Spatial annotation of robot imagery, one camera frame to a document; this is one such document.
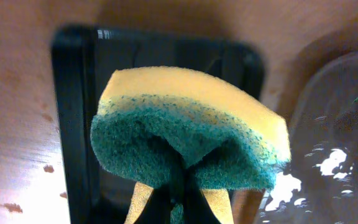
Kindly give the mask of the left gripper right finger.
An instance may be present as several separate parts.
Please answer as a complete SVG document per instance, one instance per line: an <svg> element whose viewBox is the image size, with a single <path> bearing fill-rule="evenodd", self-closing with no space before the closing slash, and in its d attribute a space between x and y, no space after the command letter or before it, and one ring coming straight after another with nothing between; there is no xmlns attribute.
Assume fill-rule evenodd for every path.
<svg viewBox="0 0 358 224"><path fill-rule="evenodd" d="M208 202L201 192L195 177L195 170L204 167L208 162L218 157L218 150L214 149L204 156L203 160L183 171L185 193L183 209L185 224L220 224L213 214Z"/></svg>

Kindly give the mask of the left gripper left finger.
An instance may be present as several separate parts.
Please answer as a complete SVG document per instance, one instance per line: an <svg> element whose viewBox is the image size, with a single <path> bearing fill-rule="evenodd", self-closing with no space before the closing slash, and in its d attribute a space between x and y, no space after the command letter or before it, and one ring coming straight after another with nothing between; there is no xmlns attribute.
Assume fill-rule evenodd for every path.
<svg viewBox="0 0 358 224"><path fill-rule="evenodd" d="M175 205L182 203L182 156L172 159L170 179L154 189L135 224L170 224Z"/></svg>

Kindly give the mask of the green and yellow sponge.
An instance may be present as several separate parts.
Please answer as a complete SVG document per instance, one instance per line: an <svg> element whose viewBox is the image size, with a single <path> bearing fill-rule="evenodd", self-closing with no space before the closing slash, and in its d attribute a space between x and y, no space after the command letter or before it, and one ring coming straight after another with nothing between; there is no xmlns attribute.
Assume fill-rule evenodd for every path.
<svg viewBox="0 0 358 224"><path fill-rule="evenodd" d="M115 71L90 139L106 171L135 182L126 223L134 223L152 191L169 181L176 156L182 156L182 203L171 223L185 223L183 171L214 149L218 157L195 177L220 223L233 221L230 190L272 189L291 159L281 116L220 78L176 67Z"/></svg>

